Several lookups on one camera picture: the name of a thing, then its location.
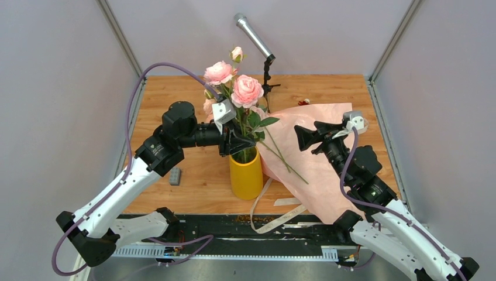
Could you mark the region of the pink wrapping paper sheet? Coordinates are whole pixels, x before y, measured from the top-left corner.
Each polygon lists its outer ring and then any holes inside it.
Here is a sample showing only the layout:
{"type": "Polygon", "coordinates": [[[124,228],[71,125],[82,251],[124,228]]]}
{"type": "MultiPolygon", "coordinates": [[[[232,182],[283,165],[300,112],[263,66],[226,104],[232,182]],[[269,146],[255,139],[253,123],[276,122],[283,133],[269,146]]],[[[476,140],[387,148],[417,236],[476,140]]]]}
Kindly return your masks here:
{"type": "MultiPolygon", "coordinates": [[[[339,176],[324,154],[313,155],[310,149],[303,152],[299,150],[294,126],[299,125],[314,131],[315,121],[341,124],[343,114],[351,110],[350,103],[313,104],[287,108],[271,114],[271,117],[278,118],[278,121],[269,125],[267,129],[286,161],[309,182],[309,185],[294,173],[289,173],[282,161],[261,143],[257,144],[264,174],[282,183],[310,213],[325,224],[333,224],[346,210],[352,210],[359,215],[362,211],[342,195],[339,176]]],[[[268,135],[263,141],[275,150],[268,135]]]]}

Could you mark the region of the pink rose stem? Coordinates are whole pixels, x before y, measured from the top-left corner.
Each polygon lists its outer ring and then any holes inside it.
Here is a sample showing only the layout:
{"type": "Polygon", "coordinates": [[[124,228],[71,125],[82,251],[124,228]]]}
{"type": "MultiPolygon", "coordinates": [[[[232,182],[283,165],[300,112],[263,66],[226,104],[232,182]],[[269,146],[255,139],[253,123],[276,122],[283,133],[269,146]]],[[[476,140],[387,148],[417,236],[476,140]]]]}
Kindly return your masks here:
{"type": "Polygon", "coordinates": [[[229,57],[230,63],[221,60],[207,67],[204,80],[233,104],[236,113],[234,125],[240,134],[255,142],[264,141],[266,127],[276,123],[278,118],[269,116],[268,102],[261,100],[264,94],[262,84],[251,76],[238,75],[238,66],[246,57],[242,48],[234,47],[229,57]]]}
{"type": "Polygon", "coordinates": [[[210,123],[213,120],[213,104],[216,104],[216,99],[206,99],[203,104],[203,110],[206,115],[205,123],[210,123]]]}

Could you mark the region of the pink flower bouquet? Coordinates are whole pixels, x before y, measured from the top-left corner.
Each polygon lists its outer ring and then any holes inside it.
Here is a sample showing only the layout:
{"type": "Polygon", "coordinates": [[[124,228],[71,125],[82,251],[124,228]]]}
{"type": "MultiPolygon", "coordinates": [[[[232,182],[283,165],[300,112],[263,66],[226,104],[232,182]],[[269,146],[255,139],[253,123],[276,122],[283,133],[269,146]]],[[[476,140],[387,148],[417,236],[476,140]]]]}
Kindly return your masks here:
{"type": "Polygon", "coordinates": [[[266,135],[268,135],[269,139],[272,141],[272,144],[274,145],[275,147],[275,150],[272,149],[271,147],[269,147],[269,145],[267,145],[264,141],[260,140],[259,143],[261,143],[267,150],[269,150],[272,154],[274,154],[277,158],[279,158],[280,161],[282,161],[282,163],[284,164],[284,166],[286,167],[286,169],[288,170],[289,173],[294,173],[296,176],[298,176],[306,185],[309,185],[309,182],[304,178],[302,177],[291,165],[289,165],[289,163],[286,161],[286,159],[284,158],[281,150],[279,149],[279,147],[277,146],[272,134],[270,133],[270,131],[267,129],[267,128],[264,128],[263,129],[264,133],[266,135]]]}

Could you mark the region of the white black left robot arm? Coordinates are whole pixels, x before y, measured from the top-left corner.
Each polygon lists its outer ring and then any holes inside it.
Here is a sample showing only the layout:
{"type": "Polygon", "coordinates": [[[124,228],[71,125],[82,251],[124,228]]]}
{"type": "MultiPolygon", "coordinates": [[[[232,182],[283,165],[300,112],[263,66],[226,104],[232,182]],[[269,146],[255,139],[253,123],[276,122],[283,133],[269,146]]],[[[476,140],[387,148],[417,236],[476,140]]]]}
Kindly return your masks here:
{"type": "Polygon", "coordinates": [[[221,156],[255,146],[234,124],[234,110],[226,102],[216,104],[220,117],[208,124],[197,122],[194,106],[178,101],[170,105],[152,136],[137,149],[128,165],[94,199],[77,211],[61,212],[56,221],[87,266],[96,267],[126,245],[148,238],[174,241],[178,219],[168,208],[120,219],[122,211],[145,189],[184,160],[184,149],[216,146],[221,156]]]}

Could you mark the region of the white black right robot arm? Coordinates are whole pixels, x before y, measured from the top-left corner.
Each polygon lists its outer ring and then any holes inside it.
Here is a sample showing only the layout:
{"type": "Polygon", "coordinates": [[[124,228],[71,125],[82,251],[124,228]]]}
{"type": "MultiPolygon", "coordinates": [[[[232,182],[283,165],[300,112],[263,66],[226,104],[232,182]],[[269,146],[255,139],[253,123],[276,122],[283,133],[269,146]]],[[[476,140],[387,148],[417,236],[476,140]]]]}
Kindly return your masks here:
{"type": "Polygon", "coordinates": [[[315,129],[294,127],[300,151],[324,154],[339,176],[340,190],[364,214],[347,210],[334,223],[341,244],[365,246],[410,280],[470,280],[479,264],[439,242],[377,173],[382,165],[370,145],[358,146],[368,125],[362,117],[341,124],[316,121],[315,129]]]}

